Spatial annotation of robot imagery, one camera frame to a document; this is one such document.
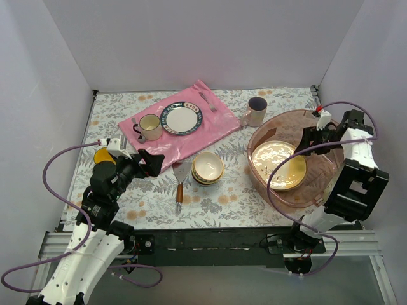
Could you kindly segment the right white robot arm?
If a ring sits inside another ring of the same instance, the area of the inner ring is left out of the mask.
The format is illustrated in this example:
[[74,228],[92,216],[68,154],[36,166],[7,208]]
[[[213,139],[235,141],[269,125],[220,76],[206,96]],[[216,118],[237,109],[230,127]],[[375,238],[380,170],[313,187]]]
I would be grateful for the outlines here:
[[373,159],[369,138],[374,131],[364,122],[364,112],[347,111],[338,125],[331,122],[331,114],[322,108],[313,115],[317,124],[303,129],[296,151],[309,156],[340,148],[343,163],[325,189],[322,205],[293,224],[287,243],[298,253],[318,244],[322,234],[336,225],[366,220],[389,181],[389,174],[381,171]]

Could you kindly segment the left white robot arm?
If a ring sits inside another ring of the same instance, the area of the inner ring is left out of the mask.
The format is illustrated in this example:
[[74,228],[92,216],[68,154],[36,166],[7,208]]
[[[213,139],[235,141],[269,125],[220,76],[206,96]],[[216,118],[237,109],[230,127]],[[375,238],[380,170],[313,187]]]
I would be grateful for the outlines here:
[[115,220],[118,199],[134,179],[159,175],[165,157],[144,149],[96,164],[70,241],[54,274],[28,304],[85,304],[119,254],[137,245],[134,227]]

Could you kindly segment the yellow rimmed cream bowl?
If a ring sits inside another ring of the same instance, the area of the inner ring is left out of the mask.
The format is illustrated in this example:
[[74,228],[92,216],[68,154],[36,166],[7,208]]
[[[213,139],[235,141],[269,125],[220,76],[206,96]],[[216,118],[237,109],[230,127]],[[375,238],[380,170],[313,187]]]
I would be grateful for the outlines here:
[[222,176],[224,165],[218,155],[212,152],[203,152],[193,160],[192,172],[201,181],[209,183]]

